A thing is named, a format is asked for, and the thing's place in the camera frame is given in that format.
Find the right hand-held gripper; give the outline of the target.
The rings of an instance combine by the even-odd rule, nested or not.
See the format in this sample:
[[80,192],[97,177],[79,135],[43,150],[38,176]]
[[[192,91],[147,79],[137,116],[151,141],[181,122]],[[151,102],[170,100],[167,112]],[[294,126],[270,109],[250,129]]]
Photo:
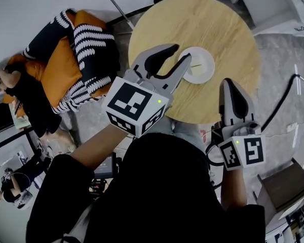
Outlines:
[[228,171],[265,163],[265,136],[255,122],[254,112],[248,93],[234,80],[225,78],[219,88],[219,113],[224,128],[223,142],[218,148]]

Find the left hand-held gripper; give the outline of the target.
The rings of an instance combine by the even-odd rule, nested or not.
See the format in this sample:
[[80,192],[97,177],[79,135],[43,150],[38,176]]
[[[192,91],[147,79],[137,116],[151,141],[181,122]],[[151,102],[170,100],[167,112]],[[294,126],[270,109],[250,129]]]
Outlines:
[[186,54],[166,75],[157,75],[178,49],[178,44],[163,44],[143,51],[134,69],[123,78],[116,77],[102,105],[112,125],[139,138],[164,116],[192,60]]

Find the white round plate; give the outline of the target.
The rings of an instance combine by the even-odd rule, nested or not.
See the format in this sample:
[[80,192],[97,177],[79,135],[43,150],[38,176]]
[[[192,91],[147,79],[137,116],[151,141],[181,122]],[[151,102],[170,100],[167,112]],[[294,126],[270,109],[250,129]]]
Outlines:
[[204,59],[205,65],[206,65],[206,72],[199,76],[193,76],[191,73],[191,68],[186,71],[183,78],[191,83],[191,84],[203,84],[207,81],[209,81],[214,73],[215,73],[215,62],[212,57],[212,55],[204,48],[201,47],[190,47],[182,51],[182,53],[179,55],[178,60],[186,54],[191,54],[191,56],[200,56]]

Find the person's left forearm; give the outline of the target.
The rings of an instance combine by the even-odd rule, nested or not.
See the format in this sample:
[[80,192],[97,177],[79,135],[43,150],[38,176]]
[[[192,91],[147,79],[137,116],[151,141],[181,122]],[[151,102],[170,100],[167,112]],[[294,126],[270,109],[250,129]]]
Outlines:
[[113,150],[127,137],[124,130],[108,125],[72,154],[75,160],[91,170],[99,167]]

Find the person's right forearm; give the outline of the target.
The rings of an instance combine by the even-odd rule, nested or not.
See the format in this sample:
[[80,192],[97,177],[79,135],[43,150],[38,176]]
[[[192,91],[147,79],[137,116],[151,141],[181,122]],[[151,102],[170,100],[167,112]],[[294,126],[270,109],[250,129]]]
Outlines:
[[242,170],[223,169],[221,205],[226,211],[247,205],[247,191]]

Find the round wooden table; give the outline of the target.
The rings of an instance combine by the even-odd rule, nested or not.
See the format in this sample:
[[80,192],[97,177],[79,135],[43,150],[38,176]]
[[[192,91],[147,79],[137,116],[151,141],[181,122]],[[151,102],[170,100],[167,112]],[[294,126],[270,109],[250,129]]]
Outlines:
[[161,44],[179,44],[166,60],[166,74],[179,55],[190,47],[206,49],[215,62],[215,73],[204,84],[182,80],[166,115],[191,124],[219,121],[219,86],[226,77],[253,95],[258,85],[260,56],[257,43],[245,21],[217,0],[163,0],[148,9],[137,22],[129,42],[132,64],[142,52]]

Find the person's grey trousers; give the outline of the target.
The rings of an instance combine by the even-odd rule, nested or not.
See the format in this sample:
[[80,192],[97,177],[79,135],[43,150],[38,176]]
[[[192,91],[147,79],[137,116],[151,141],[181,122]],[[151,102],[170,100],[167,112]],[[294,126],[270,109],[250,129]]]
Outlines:
[[171,135],[181,138],[194,145],[201,151],[205,151],[205,145],[197,124],[183,123],[171,118],[167,118],[170,122]]

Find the black and white patterned sleeve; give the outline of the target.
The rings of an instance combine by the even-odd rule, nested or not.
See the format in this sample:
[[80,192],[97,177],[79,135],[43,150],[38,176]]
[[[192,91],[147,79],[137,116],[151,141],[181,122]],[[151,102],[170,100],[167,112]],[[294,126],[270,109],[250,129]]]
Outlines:
[[105,97],[120,71],[115,37],[107,30],[81,24],[73,36],[76,72],[62,79],[65,84],[57,102],[50,100],[54,113],[76,112],[83,104]]

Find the metal mop pole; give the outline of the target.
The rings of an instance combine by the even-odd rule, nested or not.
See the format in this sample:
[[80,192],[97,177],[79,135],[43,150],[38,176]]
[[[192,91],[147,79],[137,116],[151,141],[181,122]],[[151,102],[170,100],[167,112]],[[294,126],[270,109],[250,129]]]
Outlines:
[[131,22],[131,20],[126,16],[126,14],[124,13],[124,11],[121,9],[121,7],[117,4],[117,2],[115,0],[109,0],[113,6],[118,10],[118,12],[122,15],[122,17],[125,19],[126,23],[128,24],[128,26],[131,28],[131,30],[133,31],[135,26],[134,24]]

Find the orange sofa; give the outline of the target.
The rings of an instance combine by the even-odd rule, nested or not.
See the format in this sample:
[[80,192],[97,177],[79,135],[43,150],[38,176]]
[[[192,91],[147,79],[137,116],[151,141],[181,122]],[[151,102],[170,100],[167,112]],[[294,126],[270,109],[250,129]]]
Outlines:
[[[101,28],[107,30],[105,22],[98,19],[94,15],[92,15],[84,10],[76,11],[76,12],[77,13],[75,16],[74,29],[81,24],[90,24],[90,25],[98,26],[98,27],[101,27]],[[44,70],[45,70],[48,62],[44,63],[44,62],[36,61],[36,60],[27,60],[22,55],[22,53],[11,57],[10,60],[8,61],[9,64],[17,63],[17,62],[24,63],[27,73],[30,74],[31,76],[33,76],[37,81],[39,81],[41,83],[41,77],[42,77],[42,74],[44,73]]]

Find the dark brown side table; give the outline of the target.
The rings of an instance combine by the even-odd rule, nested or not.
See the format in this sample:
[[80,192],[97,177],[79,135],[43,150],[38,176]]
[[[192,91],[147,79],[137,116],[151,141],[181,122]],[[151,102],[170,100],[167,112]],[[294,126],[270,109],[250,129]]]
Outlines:
[[304,202],[304,169],[295,159],[291,162],[264,179],[257,176],[261,189],[253,196],[256,203],[264,207],[267,226],[290,215]]

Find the orange pillow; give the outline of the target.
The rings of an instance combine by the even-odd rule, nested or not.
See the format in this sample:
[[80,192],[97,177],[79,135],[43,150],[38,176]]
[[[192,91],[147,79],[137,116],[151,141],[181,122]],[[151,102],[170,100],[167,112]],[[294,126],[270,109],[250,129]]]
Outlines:
[[56,46],[41,77],[45,94],[56,108],[67,91],[82,77],[67,37]]

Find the white cabinet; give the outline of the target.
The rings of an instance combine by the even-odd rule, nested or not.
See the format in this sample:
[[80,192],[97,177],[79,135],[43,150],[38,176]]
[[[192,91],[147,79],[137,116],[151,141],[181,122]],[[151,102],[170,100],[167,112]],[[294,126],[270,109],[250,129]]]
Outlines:
[[304,0],[242,0],[254,22],[252,33],[304,36]]

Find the person's black shirt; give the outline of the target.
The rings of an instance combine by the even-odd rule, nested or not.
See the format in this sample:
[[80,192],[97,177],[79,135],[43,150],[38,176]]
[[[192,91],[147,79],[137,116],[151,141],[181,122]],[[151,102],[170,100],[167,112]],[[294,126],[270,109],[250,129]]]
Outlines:
[[264,208],[224,210],[203,152],[165,134],[132,142],[119,173],[94,200],[94,173],[69,155],[56,156],[34,202],[26,243],[52,243],[91,206],[84,243],[264,243]]

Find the black tablet device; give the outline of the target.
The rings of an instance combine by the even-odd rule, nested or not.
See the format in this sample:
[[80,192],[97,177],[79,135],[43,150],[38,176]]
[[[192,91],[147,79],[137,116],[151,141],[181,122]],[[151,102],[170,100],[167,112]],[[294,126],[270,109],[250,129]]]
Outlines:
[[113,152],[94,171],[94,177],[95,179],[109,179],[113,178],[117,172],[116,153]]

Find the black patterned cushion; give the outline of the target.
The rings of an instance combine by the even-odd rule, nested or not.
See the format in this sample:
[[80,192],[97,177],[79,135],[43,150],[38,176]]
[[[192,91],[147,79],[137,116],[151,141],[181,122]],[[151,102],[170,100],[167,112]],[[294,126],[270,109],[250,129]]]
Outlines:
[[74,23],[76,11],[66,9],[56,15],[22,52],[27,60],[47,63],[61,39],[66,37],[74,48]]

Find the red black equipment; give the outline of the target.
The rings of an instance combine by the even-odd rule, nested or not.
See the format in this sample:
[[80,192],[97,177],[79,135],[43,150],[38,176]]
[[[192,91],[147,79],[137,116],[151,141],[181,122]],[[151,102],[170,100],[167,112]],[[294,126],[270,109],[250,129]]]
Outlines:
[[107,181],[105,179],[93,179],[91,181],[89,192],[94,199],[101,197],[105,191]]

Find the white printed cloth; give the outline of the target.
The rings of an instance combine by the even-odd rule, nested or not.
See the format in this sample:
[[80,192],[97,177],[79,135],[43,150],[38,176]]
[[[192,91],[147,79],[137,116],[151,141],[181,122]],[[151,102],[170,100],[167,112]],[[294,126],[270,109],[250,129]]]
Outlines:
[[9,103],[8,106],[9,106],[9,109],[10,109],[10,112],[11,112],[11,116],[12,116],[14,126],[17,130],[27,128],[27,127],[30,126],[30,122],[28,120],[28,117],[25,114],[22,107],[20,109],[18,109],[17,111],[15,111],[15,103],[14,102]]

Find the black metal shelf frame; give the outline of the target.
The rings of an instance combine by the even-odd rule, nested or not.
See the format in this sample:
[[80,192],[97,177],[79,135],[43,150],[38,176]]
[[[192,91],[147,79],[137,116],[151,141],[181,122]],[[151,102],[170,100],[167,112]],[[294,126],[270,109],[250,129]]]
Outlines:
[[35,152],[36,147],[31,139],[31,132],[33,132],[31,125],[17,130],[14,126],[8,104],[0,103],[0,149],[12,146],[17,140],[23,138],[27,139],[26,144]]

